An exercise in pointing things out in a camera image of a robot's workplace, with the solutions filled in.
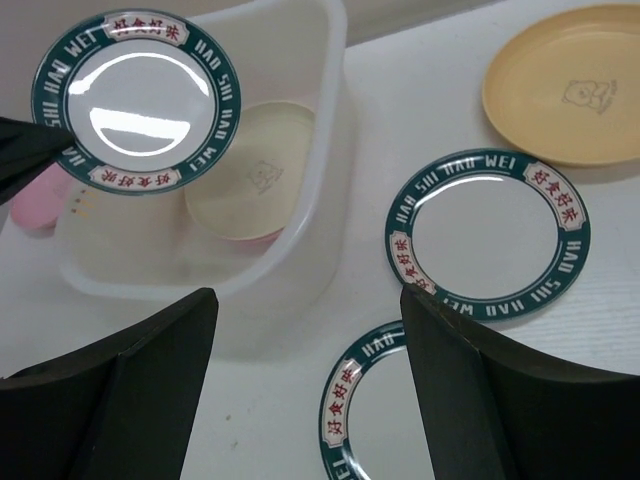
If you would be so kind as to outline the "green rimmed white plate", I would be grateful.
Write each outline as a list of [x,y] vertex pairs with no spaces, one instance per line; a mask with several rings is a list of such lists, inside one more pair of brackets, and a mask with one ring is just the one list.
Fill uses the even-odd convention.
[[31,88],[35,123],[70,131],[55,158],[76,180],[128,196],[198,179],[229,149],[241,88],[221,45],[168,12],[89,17],[47,50]]

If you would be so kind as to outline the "pink bear plate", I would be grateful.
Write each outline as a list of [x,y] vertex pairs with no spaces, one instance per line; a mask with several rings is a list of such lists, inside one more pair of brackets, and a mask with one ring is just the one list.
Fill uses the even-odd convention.
[[14,197],[9,216],[25,230],[53,227],[72,181],[73,178],[58,164],[50,166]]

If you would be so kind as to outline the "cream bear plate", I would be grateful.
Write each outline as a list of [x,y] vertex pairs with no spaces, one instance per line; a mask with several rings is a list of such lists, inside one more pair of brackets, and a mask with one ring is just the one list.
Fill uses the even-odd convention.
[[270,102],[246,109],[231,147],[185,188],[193,220],[228,241],[277,236],[298,200],[314,124],[314,113],[296,103]]

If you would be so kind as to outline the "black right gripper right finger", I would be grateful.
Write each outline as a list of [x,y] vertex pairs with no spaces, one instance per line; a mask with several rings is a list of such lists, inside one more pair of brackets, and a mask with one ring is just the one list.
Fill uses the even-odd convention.
[[635,479],[639,379],[516,342],[405,285],[407,351],[438,479]]

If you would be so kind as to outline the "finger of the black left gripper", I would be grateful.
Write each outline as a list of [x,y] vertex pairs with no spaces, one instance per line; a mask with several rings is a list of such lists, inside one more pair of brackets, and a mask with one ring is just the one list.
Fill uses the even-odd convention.
[[7,203],[55,162],[55,156],[73,146],[74,135],[49,127],[1,118],[1,202]]

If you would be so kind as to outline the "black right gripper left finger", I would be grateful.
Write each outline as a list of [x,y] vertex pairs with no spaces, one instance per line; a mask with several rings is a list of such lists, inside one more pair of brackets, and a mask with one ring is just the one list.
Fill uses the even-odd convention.
[[1,381],[4,479],[177,479],[219,303],[200,288]]

